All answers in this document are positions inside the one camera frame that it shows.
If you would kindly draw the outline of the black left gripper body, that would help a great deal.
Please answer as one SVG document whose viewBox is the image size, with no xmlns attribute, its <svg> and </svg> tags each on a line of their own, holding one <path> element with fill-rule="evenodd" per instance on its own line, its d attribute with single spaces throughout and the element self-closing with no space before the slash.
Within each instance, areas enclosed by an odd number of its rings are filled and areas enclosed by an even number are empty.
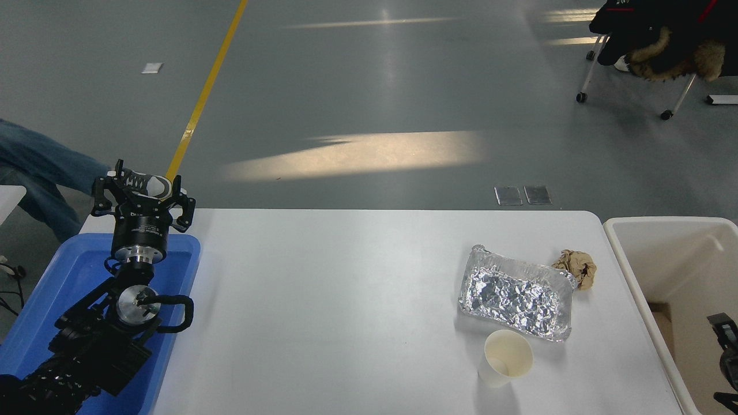
<svg viewBox="0 0 738 415">
<path fill-rule="evenodd" d="M 124 203 L 114 209 L 114 233 L 112 237 L 113 251 L 119 251 L 132 246 L 143 246 L 158 251 L 168 248 L 169 228 L 173 222 L 172 216 L 164 212 L 163 208 L 157 211 L 142 205 Z"/>
</svg>

